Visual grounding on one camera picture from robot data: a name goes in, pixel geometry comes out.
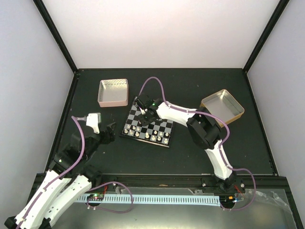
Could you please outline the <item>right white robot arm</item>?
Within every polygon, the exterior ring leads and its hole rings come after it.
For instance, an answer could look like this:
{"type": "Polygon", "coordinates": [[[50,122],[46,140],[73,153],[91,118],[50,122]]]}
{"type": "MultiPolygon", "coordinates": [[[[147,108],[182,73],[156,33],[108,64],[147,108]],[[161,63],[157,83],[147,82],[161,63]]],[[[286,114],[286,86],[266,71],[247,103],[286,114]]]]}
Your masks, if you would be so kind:
{"type": "Polygon", "coordinates": [[[206,108],[189,109],[166,103],[161,99],[139,97],[135,102],[141,111],[139,120],[142,125],[167,119],[186,126],[193,142],[207,153],[217,177],[217,188],[221,192],[228,192],[234,187],[236,173],[224,152],[223,140],[220,137],[221,127],[206,108]]]}

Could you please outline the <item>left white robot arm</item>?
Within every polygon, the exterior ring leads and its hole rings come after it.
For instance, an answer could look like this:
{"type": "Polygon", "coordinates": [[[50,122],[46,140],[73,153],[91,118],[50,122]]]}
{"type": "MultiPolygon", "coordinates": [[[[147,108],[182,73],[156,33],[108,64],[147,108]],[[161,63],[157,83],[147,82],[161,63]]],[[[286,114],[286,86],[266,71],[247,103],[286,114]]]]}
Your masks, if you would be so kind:
{"type": "Polygon", "coordinates": [[[116,123],[90,136],[73,136],[57,153],[41,186],[16,216],[6,219],[8,229],[51,229],[59,217],[85,192],[102,186],[102,173],[89,161],[100,145],[115,140],[116,123]]]}

